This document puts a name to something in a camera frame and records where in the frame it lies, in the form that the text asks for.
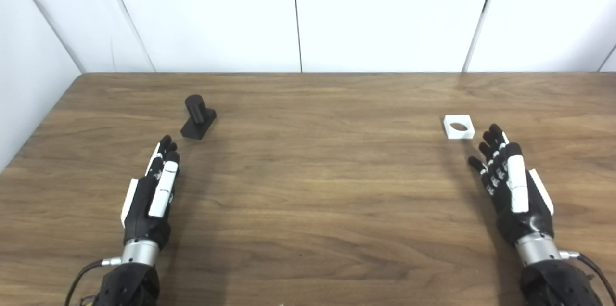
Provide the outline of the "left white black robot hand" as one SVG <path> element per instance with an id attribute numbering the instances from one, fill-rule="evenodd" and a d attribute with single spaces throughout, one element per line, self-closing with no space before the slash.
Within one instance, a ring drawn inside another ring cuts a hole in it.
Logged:
<path id="1" fill-rule="evenodd" d="M 165 135 L 156 145 L 143 177 L 130 181 L 121 212 L 123 244 L 152 241 L 163 250 L 171 236 L 169 214 L 179 175 L 178 145 Z"/>

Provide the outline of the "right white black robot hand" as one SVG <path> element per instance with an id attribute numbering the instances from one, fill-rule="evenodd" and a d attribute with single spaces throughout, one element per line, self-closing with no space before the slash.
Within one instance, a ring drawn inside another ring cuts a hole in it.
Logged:
<path id="1" fill-rule="evenodd" d="M 519 143 L 508 139 L 497 124 L 484 131 L 479 151 L 468 164 L 479 175 L 496 213 L 496 227 L 502 238 L 515 245 L 529 234 L 555 237 L 553 203 L 537 173 L 526 167 Z"/>

